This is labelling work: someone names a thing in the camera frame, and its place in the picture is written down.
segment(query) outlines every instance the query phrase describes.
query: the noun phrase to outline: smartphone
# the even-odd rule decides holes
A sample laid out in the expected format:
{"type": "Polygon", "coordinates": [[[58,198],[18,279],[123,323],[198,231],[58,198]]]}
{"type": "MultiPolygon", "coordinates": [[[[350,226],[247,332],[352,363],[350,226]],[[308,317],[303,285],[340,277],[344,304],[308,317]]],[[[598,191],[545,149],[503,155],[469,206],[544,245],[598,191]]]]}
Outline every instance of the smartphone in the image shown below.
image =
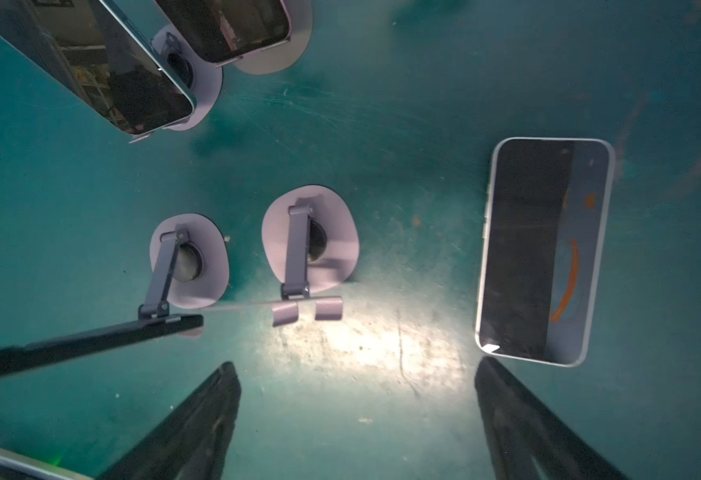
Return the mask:
{"type": "Polygon", "coordinates": [[[0,0],[0,36],[136,138],[195,109],[188,86],[110,0],[0,0]]]}
{"type": "Polygon", "coordinates": [[[222,65],[288,42],[283,0],[155,0],[205,62],[222,65]]]}
{"type": "Polygon", "coordinates": [[[508,138],[491,157],[475,340],[494,355],[585,359],[614,176],[603,140],[508,138]]]}

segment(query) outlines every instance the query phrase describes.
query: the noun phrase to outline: phone screen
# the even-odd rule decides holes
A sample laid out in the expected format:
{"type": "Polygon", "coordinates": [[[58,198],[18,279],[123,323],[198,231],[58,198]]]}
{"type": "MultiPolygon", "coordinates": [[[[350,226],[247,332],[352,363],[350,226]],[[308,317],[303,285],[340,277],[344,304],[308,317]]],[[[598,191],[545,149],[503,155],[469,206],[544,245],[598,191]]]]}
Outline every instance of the phone screen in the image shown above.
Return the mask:
{"type": "Polygon", "coordinates": [[[280,0],[156,0],[205,62],[223,63],[282,42],[290,24],[280,0]]]}
{"type": "Polygon", "coordinates": [[[493,159],[477,337],[500,355],[581,361],[600,260],[611,148],[514,138],[493,159]]]}
{"type": "Polygon", "coordinates": [[[128,134],[193,112],[100,0],[0,0],[0,36],[128,134]]]}

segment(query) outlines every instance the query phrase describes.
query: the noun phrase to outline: green surface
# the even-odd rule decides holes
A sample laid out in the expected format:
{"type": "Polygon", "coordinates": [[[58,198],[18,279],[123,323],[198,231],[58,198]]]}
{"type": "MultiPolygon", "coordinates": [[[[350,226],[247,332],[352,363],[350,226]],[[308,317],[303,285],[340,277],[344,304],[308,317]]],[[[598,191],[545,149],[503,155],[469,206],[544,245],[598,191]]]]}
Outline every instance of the green surface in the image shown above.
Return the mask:
{"type": "Polygon", "coordinates": [[[288,190],[336,190],[361,239],[341,323],[220,312],[198,340],[0,379],[0,447],[95,475],[231,360],[227,478],[490,478],[472,378],[491,149],[583,136],[622,172],[588,357],[504,363],[628,476],[701,478],[701,1],[315,4],[292,68],[226,68],[199,127],[132,145],[0,41],[0,346],[132,319],[168,216],[230,236],[232,301],[278,294],[260,223],[288,190]]]}

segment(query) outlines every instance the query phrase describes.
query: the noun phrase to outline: green table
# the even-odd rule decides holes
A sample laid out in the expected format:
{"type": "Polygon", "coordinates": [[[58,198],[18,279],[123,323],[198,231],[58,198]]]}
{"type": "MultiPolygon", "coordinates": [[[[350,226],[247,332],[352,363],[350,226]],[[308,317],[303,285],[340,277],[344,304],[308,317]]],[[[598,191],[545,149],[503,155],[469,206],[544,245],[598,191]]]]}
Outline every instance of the green table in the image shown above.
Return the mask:
{"type": "Polygon", "coordinates": [[[314,18],[293,67],[226,68],[201,125],[137,144],[0,40],[0,346],[131,320],[168,216],[230,236],[226,301],[278,294],[260,225],[288,190],[336,190],[361,239],[344,321],[219,312],[197,340],[0,379],[0,447],[96,475],[231,360],[227,478],[490,478],[472,379],[491,150],[598,137],[621,176],[588,357],[504,363],[629,477],[701,478],[701,1],[322,1],[314,18]]]}

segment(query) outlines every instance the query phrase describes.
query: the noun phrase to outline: orange curved line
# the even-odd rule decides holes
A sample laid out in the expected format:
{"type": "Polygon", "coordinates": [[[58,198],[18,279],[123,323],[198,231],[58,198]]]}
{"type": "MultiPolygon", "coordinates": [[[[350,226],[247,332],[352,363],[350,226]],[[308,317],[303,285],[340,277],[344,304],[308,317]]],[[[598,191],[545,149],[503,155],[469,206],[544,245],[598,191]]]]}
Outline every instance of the orange curved line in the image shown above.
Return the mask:
{"type": "Polygon", "coordinates": [[[575,294],[575,288],[577,286],[577,272],[580,270],[580,250],[577,248],[577,241],[575,239],[569,240],[571,244],[571,271],[569,271],[569,284],[566,285],[566,292],[561,298],[561,303],[558,305],[558,309],[555,314],[550,316],[550,321],[556,323],[561,315],[564,314],[566,310],[566,305],[575,294]]]}

